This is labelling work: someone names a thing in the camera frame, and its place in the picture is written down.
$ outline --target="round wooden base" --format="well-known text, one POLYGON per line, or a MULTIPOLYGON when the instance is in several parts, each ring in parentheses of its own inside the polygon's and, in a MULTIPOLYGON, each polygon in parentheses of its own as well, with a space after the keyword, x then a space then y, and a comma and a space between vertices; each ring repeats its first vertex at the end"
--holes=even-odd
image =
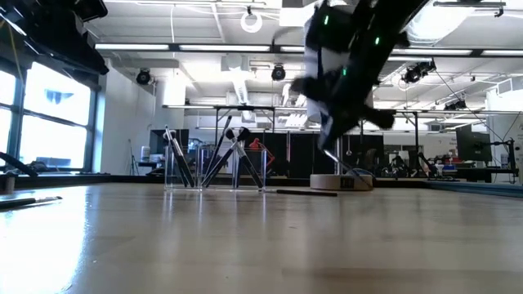
POLYGON ((311 175, 311 189, 370 191, 373 189, 373 178, 369 175, 359 177, 351 175, 311 175))

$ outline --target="wooden floor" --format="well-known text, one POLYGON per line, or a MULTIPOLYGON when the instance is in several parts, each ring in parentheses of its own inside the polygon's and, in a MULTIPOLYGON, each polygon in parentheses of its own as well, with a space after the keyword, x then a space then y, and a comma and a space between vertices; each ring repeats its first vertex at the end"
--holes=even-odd
POLYGON ((0 212, 0 293, 523 292, 516 198, 138 184, 34 194, 64 200, 0 212))

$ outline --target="window frame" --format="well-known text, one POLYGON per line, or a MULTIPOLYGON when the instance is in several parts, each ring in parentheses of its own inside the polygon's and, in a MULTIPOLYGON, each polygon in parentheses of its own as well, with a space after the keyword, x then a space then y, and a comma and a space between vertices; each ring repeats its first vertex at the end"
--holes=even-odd
MULTIPOLYGON (((56 71, 59 74, 63 74, 56 69, 50 67, 50 69, 56 71)), ((94 138, 95 138, 95 125, 96 125, 96 103, 98 97, 98 89, 92 87, 92 85, 80 82, 83 85, 87 86, 91 90, 91 96, 89 101, 89 114, 87 125, 78 124, 71 122, 67 119, 57 118, 48 114, 41 114, 37 111, 27 110, 24 108, 24 99, 25 99, 25 82, 20 80, 20 75, 18 74, 18 69, 16 65, 11 63, 8 60, 0 58, 0 70, 8 74, 14 75, 16 78, 16 89, 15 97, 12 105, 5 105, 0 103, 0 108, 8 109, 11 111, 11 129, 9 131, 9 137, 7 139, 7 153, 15 158, 20 157, 20 144, 22 139, 22 125, 24 123, 24 115, 29 115, 37 118, 41 118, 53 123, 64 124, 71 127, 82 127, 87 131, 86 144, 84 147, 84 156, 83 156, 83 167, 82 168, 71 168, 71 167, 62 167, 60 168, 63 172, 91 172, 92 171, 92 157, 94 150, 94 138)), ((23 81, 27 81, 27 71, 29 68, 20 67, 23 81)))

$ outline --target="clear acrylic holder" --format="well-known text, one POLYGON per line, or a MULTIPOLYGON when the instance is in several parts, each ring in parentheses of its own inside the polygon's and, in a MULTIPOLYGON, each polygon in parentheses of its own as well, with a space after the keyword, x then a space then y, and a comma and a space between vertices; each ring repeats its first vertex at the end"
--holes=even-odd
POLYGON ((165 147, 165 176, 164 176, 164 188, 165 190, 170 189, 197 189, 200 185, 198 174, 198 163, 199 163, 199 146, 197 149, 188 149, 187 147, 182 148, 182 153, 184 159, 187 163, 187 166, 190 171, 190 177, 194 181, 194 187, 190 185, 184 186, 184 183, 181 179, 180 168, 178 167, 177 161, 175 159, 174 153, 172 152, 171 143, 165 147))
MULTIPOLYGON (((202 186, 203 179, 208 171, 212 169, 217 162, 226 155, 230 146, 222 146, 218 150, 218 158, 214 160, 212 166, 209 166, 214 149, 209 147, 202 147, 199 150, 199 164, 198 171, 198 183, 199 188, 206 189, 202 186)), ((245 155, 247 156, 250 163, 253 165, 253 170, 257 173, 260 178, 262 187, 258 188, 252 177, 249 175, 248 170, 244 165, 240 167, 239 182, 237 182, 237 174, 239 167, 239 154, 234 151, 232 155, 227 159, 226 166, 222 167, 209 183, 207 189, 225 189, 225 190, 265 190, 266 187, 266 164, 267 164, 267 152, 265 149, 244 149, 245 155)))

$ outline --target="red object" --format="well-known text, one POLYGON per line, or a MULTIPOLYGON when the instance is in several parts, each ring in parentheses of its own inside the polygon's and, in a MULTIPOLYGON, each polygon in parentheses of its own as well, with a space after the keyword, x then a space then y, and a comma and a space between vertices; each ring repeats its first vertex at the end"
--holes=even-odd
POLYGON ((267 162, 266 167, 269 167, 270 164, 275 161, 276 157, 272 155, 272 153, 268 150, 267 147, 264 146, 264 144, 260 143, 260 139, 254 138, 254 141, 248 145, 248 147, 252 150, 261 150, 265 149, 267 150, 267 157, 269 158, 269 161, 267 162))

